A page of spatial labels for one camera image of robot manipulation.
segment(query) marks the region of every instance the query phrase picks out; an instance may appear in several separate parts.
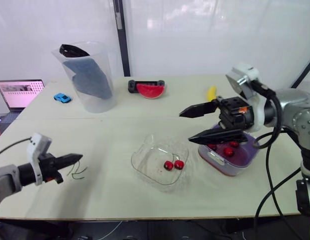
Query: purple container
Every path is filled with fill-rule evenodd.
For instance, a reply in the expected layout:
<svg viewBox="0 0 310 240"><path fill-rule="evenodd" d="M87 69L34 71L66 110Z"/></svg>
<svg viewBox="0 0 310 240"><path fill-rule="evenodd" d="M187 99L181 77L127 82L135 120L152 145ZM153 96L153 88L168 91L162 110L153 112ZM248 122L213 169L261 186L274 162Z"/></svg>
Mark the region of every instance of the purple container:
<svg viewBox="0 0 310 240"><path fill-rule="evenodd" d="M223 174L231 177L236 176L250 165L258 153L258 149L252 146L255 138L246 133L245 135L247 143L240 144L239 147L232 147L234 149L233 156L226 156L223 152L225 147L230 147L229 143L218 144L216 151L206 145L200 145L198 148L199 155Z"/></svg>

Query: floor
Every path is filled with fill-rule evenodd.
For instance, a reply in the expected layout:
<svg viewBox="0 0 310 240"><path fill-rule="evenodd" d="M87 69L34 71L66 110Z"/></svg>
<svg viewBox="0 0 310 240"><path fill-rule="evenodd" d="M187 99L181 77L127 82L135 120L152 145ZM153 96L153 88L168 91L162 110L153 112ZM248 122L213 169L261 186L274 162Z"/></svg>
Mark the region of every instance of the floor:
<svg viewBox="0 0 310 240"><path fill-rule="evenodd" d="M269 219L259 227L259 239L296 239L281 220ZM107 237L119 222L73 222L69 224L72 231L69 238L51 238L0 222L0 240L78 240L81 236L90 237L89 240L252 240L253 231L247 228L251 219L247 220L124 221ZM288 220L305 240L309 239L309 218L298 215ZM238 231L227 234L227 229L234 225Z"/></svg>

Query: blue toy car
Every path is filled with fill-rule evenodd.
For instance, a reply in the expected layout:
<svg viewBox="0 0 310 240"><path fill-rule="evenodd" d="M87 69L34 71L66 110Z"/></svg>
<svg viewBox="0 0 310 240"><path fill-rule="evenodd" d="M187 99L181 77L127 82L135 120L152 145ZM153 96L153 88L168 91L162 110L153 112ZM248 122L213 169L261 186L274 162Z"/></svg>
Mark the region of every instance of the blue toy car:
<svg viewBox="0 0 310 240"><path fill-rule="evenodd" d="M69 103L71 101L71 98L63 93L54 95L54 99L62 102L63 104Z"/></svg>

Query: laptop screen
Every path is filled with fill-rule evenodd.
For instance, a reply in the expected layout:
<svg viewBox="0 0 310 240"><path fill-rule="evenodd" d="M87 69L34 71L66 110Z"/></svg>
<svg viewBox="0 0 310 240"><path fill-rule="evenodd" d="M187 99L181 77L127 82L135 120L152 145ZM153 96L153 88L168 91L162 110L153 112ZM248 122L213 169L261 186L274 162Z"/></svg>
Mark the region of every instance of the laptop screen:
<svg viewBox="0 0 310 240"><path fill-rule="evenodd" d="M0 80L0 93L10 110L24 109L43 88L42 80Z"/></svg>

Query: clear plastic container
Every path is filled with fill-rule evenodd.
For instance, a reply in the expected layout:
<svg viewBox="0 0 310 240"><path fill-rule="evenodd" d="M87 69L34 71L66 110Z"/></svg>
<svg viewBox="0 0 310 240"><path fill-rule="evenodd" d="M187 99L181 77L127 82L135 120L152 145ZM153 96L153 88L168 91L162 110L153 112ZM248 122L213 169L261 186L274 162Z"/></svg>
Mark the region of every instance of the clear plastic container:
<svg viewBox="0 0 310 240"><path fill-rule="evenodd" d="M228 143L218 144L216 151L213 151L206 145L200 145L198 153L205 161L213 165L223 174L231 177L236 176L251 164L251 161L258 153L258 149L252 146L255 138L247 133L245 133L245 135L247 137L247 143L240 144L239 147L233 148L233 156L226 156L223 152L225 147L230 146Z"/></svg>
<svg viewBox="0 0 310 240"><path fill-rule="evenodd" d="M70 45L81 48L90 56L65 57L59 49L52 54L62 63L84 108L91 113L108 111L116 104L116 99L106 47L97 41Z"/></svg>
<svg viewBox="0 0 310 240"><path fill-rule="evenodd" d="M188 148L185 144L171 137L158 138L153 134L145 138L141 147L132 154L131 164L144 179L157 187L174 185L187 166ZM185 163L182 170L164 168L166 161Z"/></svg>

